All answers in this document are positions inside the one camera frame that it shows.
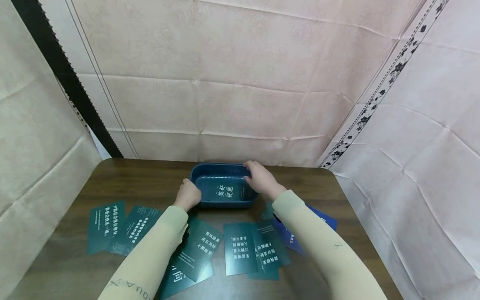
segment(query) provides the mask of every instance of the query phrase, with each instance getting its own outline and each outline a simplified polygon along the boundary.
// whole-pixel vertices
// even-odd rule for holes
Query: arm
[[[274,200],[275,215],[295,235],[326,280],[332,298],[386,299],[377,281],[348,244],[292,191],[277,183],[257,162],[246,162],[252,177],[245,180]]]
[[[201,192],[183,180],[174,205],[169,206],[144,238],[125,258],[98,300],[153,299],[173,252],[187,228],[186,212],[197,205]]]

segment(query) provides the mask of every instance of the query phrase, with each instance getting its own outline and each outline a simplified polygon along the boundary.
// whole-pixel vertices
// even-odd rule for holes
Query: hand
[[[192,207],[200,203],[202,192],[195,186],[193,182],[185,178],[180,186],[174,206],[183,208],[187,213]]]
[[[252,174],[252,177],[245,176],[243,179],[257,193],[264,194],[275,201],[281,193],[287,190],[284,186],[278,184],[270,171],[256,161],[249,160],[243,166],[250,170]]]

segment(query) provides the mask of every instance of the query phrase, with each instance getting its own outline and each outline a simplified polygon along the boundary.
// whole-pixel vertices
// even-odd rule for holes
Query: dark green card
[[[279,280],[280,279],[280,274],[278,272],[278,269],[273,269],[268,272],[265,271],[262,265],[262,260],[260,260],[260,255],[257,250],[257,247],[255,247],[255,256],[257,258],[258,272],[247,274],[248,279],[254,279],[254,280]]]
[[[273,224],[273,220],[266,220],[252,226],[253,240],[259,261],[265,273],[274,271],[292,262],[282,238]]]
[[[225,268],[227,276],[257,273],[252,224],[237,223],[223,226],[225,235]]]
[[[265,206],[265,210],[262,212],[260,217],[262,218],[262,220],[270,220],[270,219],[274,218],[273,217],[273,207],[272,207],[272,202],[271,201],[267,201],[266,206]]]
[[[169,265],[158,288],[158,300],[164,300],[215,275],[212,262],[209,262],[197,282],[188,278],[177,267]]]
[[[174,254],[176,257],[171,259],[171,264],[196,282],[218,249],[223,234],[193,216],[189,218],[188,224],[189,236],[183,247]]]
[[[99,206],[90,211],[87,255],[105,250],[125,220],[125,201]]]
[[[162,213],[158,209],[134,206],[120,227],[118,234],[112,239],[107,251],[127,256],[155,225]]]

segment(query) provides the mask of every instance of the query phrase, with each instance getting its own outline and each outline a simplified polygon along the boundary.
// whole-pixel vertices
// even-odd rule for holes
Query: black floral border
[[[387,65],[385,65],[382,69],[382,72],[379,73],[383,73],[384,76],[375,89],[373,95],[370,97],[369,101],[365,104],[360,114],[350,124],[340,141],[336,143],[328,155],[322,160],[318,166],[319,168],[331,168],[333,164],[338,161],[338,159],[347,151],[363,128],[365,128],[365,125],[367,125],[373,113],[376,111],[378,104],[383,100],[385,95],[394,84],[395,80],[403,71],[407,62],[413,56],[418,46],[422,43],[427,32],[435,23],[440,13],[444,10],[448,1],[449,0],[433,0],[431,2],[426,12],[420,19],[418,25],[415,27],[412,35],[398,53],[394,62],[390,65],[387,71],[384,72],[387,67]]]

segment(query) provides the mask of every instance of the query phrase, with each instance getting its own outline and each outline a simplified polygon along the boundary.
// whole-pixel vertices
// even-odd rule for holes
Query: sleeve cuff
[[[162,214],[158,223],[168,224],[168,226],[178,229],[178,231],[184,229],[187,224],[188,214],[178,206],[169,206]]]
[[[272,207],[275,214],[280,218],[286,218],[297,207],[305,205],[292,190],[285,191],[273,202]]]

